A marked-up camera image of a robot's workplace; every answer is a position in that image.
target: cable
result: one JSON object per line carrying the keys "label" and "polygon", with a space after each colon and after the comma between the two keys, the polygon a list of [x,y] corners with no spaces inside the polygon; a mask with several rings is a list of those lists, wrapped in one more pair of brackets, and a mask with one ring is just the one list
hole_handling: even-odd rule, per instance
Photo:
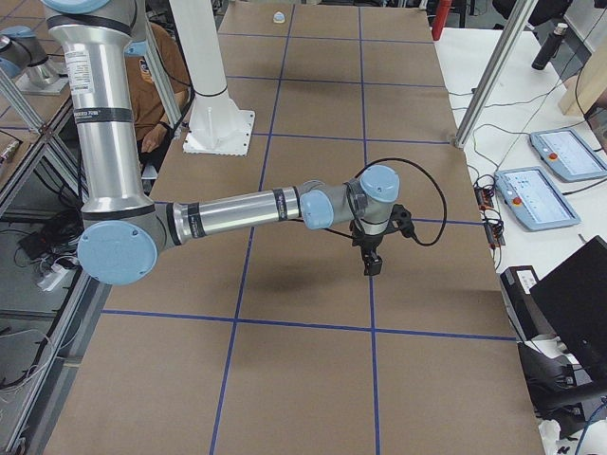
{"label": "cable", "polygon": [[481,176],[481,173],[479,172],[478,169],[476,169],[474,166],[472,166],[471,164],[467,164],[466,166],[468,166],[470,169],[472,169],[473,171],[476,172],[476,179],[478,180]]}
{"label": "cable", "polygon": [[441,225],[440,225],[440,229],[438,230],[438,233],[436,234],[436,237],[434,238],[434,240],[432,240],[431,242],[427,242],[427,243],[426,242],[421,242],[417,238],[417,236],[415,234],[413,234],[412,237],[411,237],[420,246],[433,246],[433,245],[436,245],[438,243],[438,241],[440,240],[440,238],[442,237],[443,232],[445,231],[445,227],[447,226],[447,199],[445,198],[445,193],[443,193],[443,191],[440,189],[440,186],[438,185],[438,183],[436,183],[436,180],[434,180],[434,177],[432,177],[428,171],[426,171],[420,165],[418,165],[417,163],[415,163],[415,162],[413,162],[413,161],[411,161],[409,159],[406,159],[406,158],[396,158],[396,157],[388,157],[388,158],[376,159],[375,161],[370,162],[364,168],[362,168],[359,171],[359,173],[357,173],[355,175],[355,177],[356,178],[360,177],[360,175],[362,173],[364,173],[367,169],[369,169],[371,166],[373,166],[373,165],[375,165],[377,163],[385,163],[387,161],[396,161],[396,162],[405,163],[405,164],[408,164],[410,166],[413,166],[418,171],[420,171],[424,175],[426,175],[426,177],[428,177],[428,179],[432,182],[432,184],[436,188],[436,191],[438,192],[438,196],[440,197],[441,203],[443,204],[443,219],[442,219],[442,222],[441,222]]}
{"label": "cable", "polygon": [[25,232],[24,230],[20,230],[20,229],[9,228],[9,229],[2,229],[2,230],[0,230],[0,234],[23,234],[23,235],[29,235],[29,234],[31,234],[31,232]]}
{"label": "cable", "polygon": [[[0,392],[1,393],[14,393],[14,392],[18,392],[19,390],[21,390],[37,374],[40,374],[41,372],[43,372],[46,369],[46,366],[50,363],[50,361],[52,359],[52,355],[49,355],[46,358],[45,362],[43,362],[42,364],[38,364],[38,362],[40,361],[40,358],[42,357],[42,353],[43,353],[46,345],[48,344],[51,348],[55,347],[54,343],[48,337],[48,335],[45,334],[44,332],[41,332],[38,329],[26,329],[26,330],[22,330],[20,332],[14,332],[12,334],[0,335],[0,339],[16,337],[16,336],[19,336],[22,334],[27,334],[27,333],[40,334],[42,337],[44,337],[44,340],[36,342],[37,344],[40,345],[40,347],[38,348],[38,352],[36,353],[36,356],[34,357],[34,360],[31,363],[31,365],[29,366],[29,368],[24,371],[24,373],[21,375],[21,377],[19,377],[18,379],[14,380],[8,384],[4,383],[5,379],[0,381]],[[7,403],[7,404],[10,403],[10,401],[5,400],[1,396],[0,396],[0,401],[3,401],[4,403]]]}
{"label": "cable", "polygon": [[453,95],[454,97],[468,97],[470,95],[474,95],[473,92],[468,92],[468,93],[453,93],[453,92],[449,92],[450,95]]}
{"label": "cable", "polygon": [[[588,39],[588,37],[590,36],[590,34],[593,32],[593,30],[597,27],[598,23],[600,22],[600,20],[603,18],[603,16],[605,15],[605,11],[607,11],[607,8],[603,9],[603,12],[601,13],[601,15],[598,17],[597,21],[595,22],[595,24],[590,28],[590,30],[588,31],[588,33],[586,34],[586,36],[584,37],[584,39],[581,41],[581,43],[579,43],[578,47],[576,47],[576,50],[573,52],[573,54],[571,55],[571,57],[569,58],[569,60],[567,61],[567,63],[565,64],[564,68],[562,69],[561,73],[559,74],[559,80],[562,79],[562,75],[565,73],[565,70],[567,69],[567,66],[569,66],[569,64],[573,61],[574,57],[578,54],[578,50],[581,49],[581,47],[584,45],[584,43],[586,42],[586,40]],[[555,83],[555,86],[553,87],[556,88],[560,83],[562,82],[557,82]],[[543,107],[543,104],[546,102],[546,100],[548,99],[548,96],[546,95],[546,97],[543,99],[542,103],[540,104],[540,106],[538,106],[538,108],[535,110],[535,112],[531,115],[531,117],[529,118],[529,120],[527,121],[527,123],[524,125],[523,127],[523,131],[524,129],[529,126],[529,123],[531,123],[531,120],[535,118],[535,116],[538,115],[538,113],[540,112],[540,110]],[[564,127],[564,128],[572,128],[573,126],[577,126],[581,123],[583,123],[584,121],[587,121],[587,119],[576,123],[574,125],[571,125],[569,127]],[[510,153],[510,151],[514,148],[514,146],[516,145],[516,143],[519,141],[519,137],[517,137],[516,139],[514,139],[514,141],[512,142],[512,144],[510,145],[510,147],[508,148],[508,150],[506,151],[506,154],[504,155],[504,157],[502,158],[502,160],[500,161],[500,163],[498,164],[498,167],[496,169],[496,171],[499,171],[500,167],[502,166],[502,164],[504,164],[504,161],[506,160],[506,157],[508,156],[508,154]]]}
{"label": "cable", "polygon": [[19,137],[12,135],[11,133],[7,133],[4,130],[0,130],[0,133],[2,133],[3,135],[6,135],[8,137],[11,137],[13,139],[15,139],[17,142],[19,142],[19,145],[23,144],[23,140],[21,140]]}
{"label": "cable", "polygon": [[578,446],[576,447],[575,455],[579,455],[579,451],[581,450],[581,443],[584,442],[584,437],[586,436],[586,432],[588,431],[588,428],[593,424],[593,420],[594,420],[595,416],[599,412],[601,412],[603,409],[607,408],[607,399],[605,399],[603,397],[602,400],[603,400],[602,405],[598,406],[598,408],[595,409],[595,411],[590,415],[590,418],[586,422],[586,425],[584,426],[584,430],[581,433],[581,436],[579,437]]}
{"label": "cable", "polygon": [[603,178],[602,180],[599,180],[598,182],[593,183],[592,185],[588,185],[587,187],[584,188],[580,188],[579,190],[574,190],[574,191],[567,191],[564,192],[562,195],[563,196],[569,196],[571,194],[576,194],[578,192],[582,192],[582,191],[586,191],[586,190],[590,190],[591,188],[594,188],[596,185],[600,185],[601,183],[605,183],[607,182],[607,178]]}

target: electrical wires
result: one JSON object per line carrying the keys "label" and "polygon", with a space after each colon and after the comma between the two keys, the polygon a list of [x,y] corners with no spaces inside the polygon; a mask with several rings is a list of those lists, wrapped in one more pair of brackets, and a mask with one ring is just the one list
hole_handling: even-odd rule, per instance
{"label": "electrical wires", "polygon": [[3,334],[3,335],[0,335],[0,340],[11,338],[11,337],[18,337],[18,336],[22,336],[24,334],[38,334],[43,338],[43,340],[36,342],[36,344],[39,344],[38,352],[36,353],[36,356],[34,357],[34,360],[31,363],[31,365],[26,370],[23,371],[23,374],[19,378],[15,379],[9,383],[6,382],[6,378],[3,378],[2,381],[0,381],[0,401],[2,401],[5,404],[10,403],[10,400],[6,399],[2,395],[16,394],[17,392],[19,392],[29,382],[31,382],[37,375],[44,372],[46,370],[46,367],[52,360],[52,354],[49,354],[46,357],[45,361],[40,362],[40,360],[42,359],[42,354],[45,350],[45,347],[50,346],[54,350],[55,345],[52,342],[52,340],[48,337],[47,334],[45,334],[44,332],[42,332],[38,329],[26,329],[26,330],[22,330],[22,331],[10,333],[10,334]]}
{"label": "electrical wires", "polygon": [[15,139],[17,142],[19,142],[19,145],[23,144],[23,140],[21,140],[19,137],[15,136],[15,135],[12,135],[11,133],[8,133],[4,130],[0,130],[0,133],[2,133],[5,136],[8,136],[12,139]]}
{"label": "electrical wires", "polygon": [[605,183],[605,182],[607,182],[607,178],[603,178],[602,180],[599,180],[598,182],[595,182],[592,185],[588,185],[587,187],[580,188],[579,190],[564,192],[562,195],[563,196],[570,196],[571,194],[577,194],[578,192],[590,190],[591,188],[594,188],[596,185],[600,185],[601,183]]}
{"label": "electrical wires", "polygon": [[416,242],[420,246],[433,246],[433,245],[436,245],[438,243],[438,241],[440,240],[440,238],[442,237],[443,232],[445,231],[445,226],[447,225],[447,199],[445,198],[445,193],[443,193],[443,191],[441,190],[441,188],[438,185],[438,183],[436,183],[436,180],[434,180],[434,177],[432,177],[428,171],[426,171],[420,165],[418,165],[417,163],[415,163],[415,162],[413,162],[413,161],[411,161],[409,159],[406,159],[406,158],[397,158],[397,157],[393,157],[392,156],[392,157],[388,157],[388,158],[376,159],[375,161],[370,162],[364,168],[362,168],[359,171],[359,173],[357,173],[355,175],[355,177],[360,177],[360,175],[362,173],[364,173],[367,169],[369,169],[371,166],[373,166],[375,164],[385,163],[385,162],[389,162],[389,161],[395,161],[395,162],[405,163],[405,164],[408,164],[409,166],[413,166],[418,171],[420,171],[421,173],[423,173],[424,175],[426,175],[426,177],[432,182],[432,184],[436,188],[436,192],[438,192],[438,196],[440,197],[441,203],[443,205],[443,219],[441,221],[440,229],[438,230],[438,233],[436,234],[436,237],[431,242],[421,242],[417,238],[417,236],[415,235],[415,233],[411,237],[412,239],[414,239],[414,242]]}

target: person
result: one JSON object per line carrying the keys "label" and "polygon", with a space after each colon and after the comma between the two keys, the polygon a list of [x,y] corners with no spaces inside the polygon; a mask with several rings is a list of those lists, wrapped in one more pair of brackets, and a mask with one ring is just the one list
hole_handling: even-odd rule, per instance
{"label": "person", "polygon": [[[189,98],[188,70],[171,35],[157,24],[151,23],[151,26],[175,100],[182,110]],[[145,58],[126,57],[125,60],[141,169],[151,164],[159,171],[171,145],[171,126]]]}

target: black cable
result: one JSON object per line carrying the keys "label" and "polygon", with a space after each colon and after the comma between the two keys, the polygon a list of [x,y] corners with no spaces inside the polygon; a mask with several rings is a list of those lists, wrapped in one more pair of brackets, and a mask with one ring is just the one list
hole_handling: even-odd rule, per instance
{"label": "black cable", "polygon": [[78,147],[78,205],[83,204],[83,151]]}
{"label": "black cable", "polygon": [[590,190],[591,188],[594,188],[596,185],[600,185],[601,183],[605,183],[607,182],[607,178],[603,178],[602,180],[599,180],[598,182],[593,183],[592,185],[588,185],[587,187],[584,188],[580,188],[579,190],[574,190],[574,191],[567,191],[564,192],[562,195],[563,196],[569,196],[571,194],[576,194],[578,192],[582,192],[582,191],[586,191],[586,190]]}
{"label": "black cable", "polygon": [[455,96],[455,97],[467,97],[467,96],[470,96],[470,95],[474,95],[472,92],[468,92],[468,93],[454,93],[454,92],[449,92],[449,94],[450,94],[450,95],[453,95],[453,96]]}
{"label": "black cable", "polygon": [[19,137],[12,135],[11,133],[7,133],[4,130],[0,130],[0,133],[2,133],[3,135],[6,135],[8,137],[12,137],[13,139],[15,139],[17,142],[19,142],[19,145],[23,144],[23,140],[21,140]]}
{"label": "black cable", "polygon": [[[288,221],[295,221],[297,223],[304,223],[304,220],[302,220],[300,218],[297,218],[297,219],[294,219],[294,220],[288,220]],[[346,239],[354,240],[354,237],[352,237],[351,235],[345,234],[343,232],[339,232],[338,230],[329,229],[328,227],[324,228],[323,230],[326,230],[327,232],[331,232],[332,234],[339,235],[340,237],[345,237]]]}
{"label": "black cable", "polygon": [[434,240],[432,240],[431,242],[425,243],[425,242],[421,242],[417,238],[417,236],[415,234],[413,234],[412,237],[411,237],[420,246],[433,246],[433,245],[436,245],[438,243],[438,241],[440,240],[440,238],[442,237],[443,232],[445,231],[445,227],[447,226],[447,199],[445,198],[445,193],[443,193],[443,191],[440,189],[440,186],[438,185],[438,183],[436,183],[436,180],[434,180],[434,177],[432,177],[428,171],[426,171],[420,165],[418,165],[417,163],[415,163],[415,162],[413,162],[413,161],[411,161],[409,159],[406,159],[406,158],[396,158],[396,157],[388,157],[388,158],[376,159],[375,161],[370,162],[364,168],[362,168],[360,170],[360,172],[355,175],[355,177],[356,178],[360,177],[360,175],[362,173],[364,173],[367,169],[369,169],[371,166],[373,166],[373,165],[375,165],[377,163],[385,163],[387,161],[396,161],[396,162],[405,163],[405,164],[408,164],[410,166],[413,166],[418,171],[420,171],[421,173],[423,173],[424,175],[426,175],[426,177],[428,177],[428,179],[432,182],[432,184],[436,188],[436,191],[438,192],[438,196],[440,197],[440,200],[441,200],[441,202],[443,204],[443,220],[441,222],[440,229],[438,230],[438,234],[436,234],[436,238],[434,238]]}
{"label": "black cable", "polygon": [[50,185],[48,185],[48,183],[43,179],[43,177],[38,173],[38,171],[34,170],[34,175],[36,175],[36,177],[38,177],[38,180],[40,180],[40,183],[42,183],[47,190],[59,195],[59,190],[55,190]]}
{"label": "black cable", "polygon": [[25,50],[25,52],[28,55],[29,58],[29,62],[28,65],[33,64],[34,63],[34,57],[31,55],[31,52],[29,52],[29,49],[27,47],[25,47],[23,44],[19,43],[18,40],[10,40],[14,45],[18,45],[19,47],[21,47],[23,50]]}
{"label": "black cable", "polygon": [[479,170],[478,170],[478,169],[476,169],[476,168],[475,168],[474,166],[472,166],[471,164],[467,164],[467,166],[468,166],[470,169],[472,169],[473,171],[475,171],[475,172],[476,172],[476,179],[478,180],[478,179],[480,178],[480,176],[481,176],[481,173],[479,172]]}
{"label": "black cable", "polygon": [[350,209],[350,212],[352,213],[352,221],[354,223],[354,225],[357,227],[357,229],[359,230],[359,232],[364,232],[364,228],[362,227],[362,224],[360,223],[360,219],[357,216],[357,211],[354,207],[354,202],[352,201],[352,193],[354,192],[352,190],[352,185],[350,184],[350,182],[345,182],[345,200],[348,202],[348,208]]}
{"label": "black cable", "polygon": [[8,229],[2,229],[0,230],[0,234],[23,234],[23,235],[29,235],[31,234],[31,232],[25,232],[24,230],[20,230],[20,229],[13,229],[8,228]]}

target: blue tape line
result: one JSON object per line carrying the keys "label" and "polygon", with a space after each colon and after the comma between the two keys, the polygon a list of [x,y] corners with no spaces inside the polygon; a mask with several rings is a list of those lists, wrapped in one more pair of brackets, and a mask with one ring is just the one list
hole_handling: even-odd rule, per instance
{"label": "blue tape line", "polygon": [[[289,19],[289,25],[288,25],[288,32],[286,35],[286,40],[285,40],[285,52],[283,54],[283,62],[282,62],[282,66],[281,66],[281,78],[284,74],[285,71],[285,59],[286,59],[286,50],[288,48],[288,36],[291,33],[291,27],[293,25],[293,16],[295,15],[295,5],[293,5],[291,7],[291,17]],[[262,167],[262,173],[261,176],[259,178],[259,191],[261,190],[261,188],[264,185],[264,180],[266,178],[266,166],[267,166],[267,157],[269,155],[269,146],[270,146],[270,142],[272,139],[272,130],[274,129],[274,120],[276,119],[276,109],[277,109],[277,105],[278,105],[278,98],[280,95],[280,91],[281,91],[281,82],[278,82],[278,87],[276,88],[276,99],[274,100],[274,110],[272,112],[272,118],[270,121],[270,125],[269,125],[269,135],[268,135],[268,139],[267,139],[267,144],[266,144],[266,153],[264,156],[264,164]],[[217,445],[217,436],[219,434],[219,425],[221,424],[221,412],[223,410],[223,405],[224,405],[224,399],[226,396],[226,389],[228,386],[228,377],[230,375],[230,364],[231,364],[231,357],[232,357],[232,353],[233,353],[233,348],[234,348],[234,341],[236,339],[236,329],[238,328],[238,317],[240,315],[240,308],[242,305],[242,301],[243,301],[243,296],[245,293],[245,283],[247,282],[247,274],[248,274],[248,264],[249,264],[249,259],[250,259],[250,252],[252,250],[252,246],[253,246],[253,236],[255,235],[255,228],[252,227],[250,230],[250,235],[248,237],[248,246],[247,246],[247,255],[245,257],[245,265],[244,265],[244,269],[243,269],[243,277],[242,280],[240,282],[240,289],[238,291],[238,303],[236,304],[236,311],[234,312],[234,322],[232,324],[232,328],[231,328],[231,334],[230,334],[230,346],[228,348],[228,354],[227,354],[227,358],[226,358],[226,366],[224,369],[224,377],[222,379],[222,383],[221,383],[221,391],[219,392],[219,401],[217,403],[217,412],[215,414],[215,422],[213,425],[213,430],[212,430],[212,439],[211,439],[211,446],[209,448],[209,454],[210,455],[214,455],[215,453],[215,448]]]}
{"label": "blue tape line", "polygon": [[143,316],[145,318],[166,318],[166,319],[195,319],[195,320],[211,320],[220,322],[234,322],[233,318],[222,318],[219,316],[204,316],[204,315],[179,315],[175,313],[156,313],[148,311],[133,311],[133,310],[112,310],[103,309],[101,312],[105,315],[120,315],[120,316]]}
{"label": "blue tape line", "polygon": [[285,35],[264,35],[262,33],[234,33],[221,31],[217,33],[219,36],[248,36],[256,38],[285,38]]}
{"label": "blue tape line", "polygon": [[359,14],[359,54],[360,54],[360,102],[362,107],[362,150],[364,153],[364,165],[366,166],[369,162],[367,158],[367,114],[365,112],[365,104],[364,104],[364,58],[362,55],[362,18],[360,15],[360,9],[358,9]]}
{"label": "blue tape line", "polygon": [[373,362],[373,409],[375,414],[376,455],[380,455],[381,426],[379,425],[379,378],[377,374],[376,303],[373,277],[369,277],[369,305],[371,307],[371,358]]}
{"label": "blue tape line", "polygon": [[448,141],[435,141],[435,140],[412,140],[412,139],[370,139],[367,137],[363,139],[361,137],[334,137],[334,136],[311,136],[311,135],[288,135],[282,133],[253,133],[254,136],[273,136],[273,137],[295,137],[301,139],[327,139],[327,140],[353,140],[362,142],[391,142],[395,144],[421,144],[421,145],[449,145]]}
{"label": "blue tape line", "polygon": [[429,145],[450,145],[447,140],[418,140],[418,139],[370,139],[369,142],[394,142],[402,144],[429,144]]}
{"label": "blue tape line", "polygon": [[301,327],[304,329],[341,330],[347,332],[371,332],[367,327],[356,327],[353,325],[331,325],[314,324],[308,322],[290,322],[285,320],[263,320],[263,319],[238,319],[239,323],[255,325],[272,325],[279,327]]}
{"label": "blue tape line", "polygon": [[[133,310],[118,310],[118,309],[103,309],[101,312],[105,315],[119,315],[119,316],[140,316],[144,318],[167,318],[167,319],[197,319],[197,320],[208,320],[214,322],[232,322],[253,324],[253,325],[274,325],[283,327],[302,327],[308,329],[323,329],[323,330],[341,330],[350,332],[371,332],[371,327],[358,327],[356,325],[333,325],[333,324],[316,324],[308,322],[291,322],[285,320],[265,320],[265,319],[252,319],[252,318],[226,318],[219,316],[205,316],[205,315],[189,315],[189,314],[178,314],[178,313],[159,313],[153,311],[133,311]],[[421,336],[421,337],[447,337],[447,338],[472,338],[472,339],[498,339],[513,341],[514,337],[500,337],[492,335],[474,335],[474,334],[453,334],[449,332],[424,332],[415,330],[401,330],[401,329],[375,329],[376,333],[385,334],[396,334],[396,335],[410,335],[410,336]]]}
{"label": "blue tape line", "polygon": [[442,338],[464,338],[464,339],[484,339],[489,341],[516,341],[515,337],[500,337],[494,335],[473,335],[473,334],[452,334],[447,332],[422,332],[417,330],[399,330],[399,329],[376,329],[380,334],[411,335],[417,337],[442,337]]}
{"label": "blue tape line", "polygon": [[280,133],[273,133],[270,136],[274,137],[295,137],[301,139],[327,139],[327,140],[354,140],[356,142],[362,142],[360,137],[332,137],[332,136],[307,136],[307,135],[284,135]]}
{"label": "blue tape line", "polygon": [[[364,98],[364,54],[362,49],[362,14],[359,13],[359,52],[360,52],[360,96],[362,102],[362,145],[364,150],[364,165],[369,162],[367,157],[367,124]],[[371,363],[373,366],[373,412],[375,424],[376,455],[381,455],[381,429],[379,426],[379,386],[377,377],[377,336],[376,336],[376,303],[373,287],[373,277],[369,277],[369,311],[371,322]]]}
{"label": "blue tape line", "polygon": [[[259,80],[259,81],[278,81],[280,78],[267,78],[264,76],[241,76],[231,75],[226,76],[228,79],[246,79],[246,80]],[[349,84],[360,84],[356,81],[327,81],[327,80],[314,80],[314,79],[291,79],[282,78],[283,81],[289,82],[319,82],[319,83],[349,83]],[[390,87],[412,87],[412,88],[446,88],[445,85],[428,85],[424,83],[404,83],[404,82],[363,82],[365,85],[381,85]]]}
{"label": "blue tape line", "polygon": [[240,307],[245,294],[245,283],[247,282],[248,273],[248,260],[250,258],[250,251],[253,246],[253,235],[255,234],[255,228],[252,227],[248,235],[247,254],[245,255],[245,264],[243,266],[243,276],[240,281],[240,288],[238,289],[238,301],[236,303],[236,310],[234,311],[234,319],[232,320],[231,333],[230,333],[230,344],[228,347],[228,353],[226,354],[226,365],[224,367],[224,375],[221,380],[221,389],[219,391],[219,400],[217,401],[217,411],[215,412],[215,422],[212,427],[212,439],[211,446],[209,447],[209,454],[215,453],[215,447],[217,445],[217,436],[219,435],[219,424],[221,423],[221,412],[224,407],[224,399],[226,397],[226,388],[228,387],[228,377],[230,376],[230,365],[231,356],[234,350],[234,342],[236,341],[236,329],[238,328],[238,315],[240,314]]}
{"label": "blue tape line", "polygon": [[379,39],[367,39],[362,40],[367,43],[402,43],[405,45],[433,45],[432,41],[411,41],[411,40],[379,40]]}
{"label": "blue tape line", "polygon": [[[249,36],[257,38],[284,38],[284,35],[264,35],[262,33],[234,33],[234,32],[219,32],[218,35],[225,36]],[[379,40],[379,39],[362,39],[362,38],[337,38],[337,37],[322,37],[322,36],[291,36],[286,35],[290,38],[297,38],[298,40],[324,40],[324,41],[362,41],[364,43],[402,43],[406,45],[433,45],[432,41],[411,41],[411,40]]]}

